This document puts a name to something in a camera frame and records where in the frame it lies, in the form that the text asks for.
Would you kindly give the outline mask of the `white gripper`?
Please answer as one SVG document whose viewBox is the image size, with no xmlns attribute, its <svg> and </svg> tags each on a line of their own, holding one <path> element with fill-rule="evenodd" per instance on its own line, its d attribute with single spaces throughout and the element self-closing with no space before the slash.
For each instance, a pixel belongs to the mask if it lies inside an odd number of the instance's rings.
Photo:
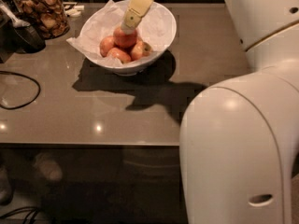
<svg viewBox="0 0 299 224">
<path fill-rule="evenodd" d="M 124 13 L 121 29 L 126 35 L 130 35 L 148 13 L 154 0 L 129 0 Z"/>
</svg>

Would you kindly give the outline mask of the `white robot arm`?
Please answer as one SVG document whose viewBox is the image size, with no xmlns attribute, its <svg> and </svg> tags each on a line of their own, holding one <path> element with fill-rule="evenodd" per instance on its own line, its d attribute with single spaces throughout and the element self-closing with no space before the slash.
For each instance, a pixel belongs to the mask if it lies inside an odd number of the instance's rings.
<svg viewBox="0 0 299 224">
<path fill-rule="evenodd" d="M 251 69 L 199 93 L 180 126 L 189 224 L 292 224 L 299 0 L 224 0 Z"/>
</svg>

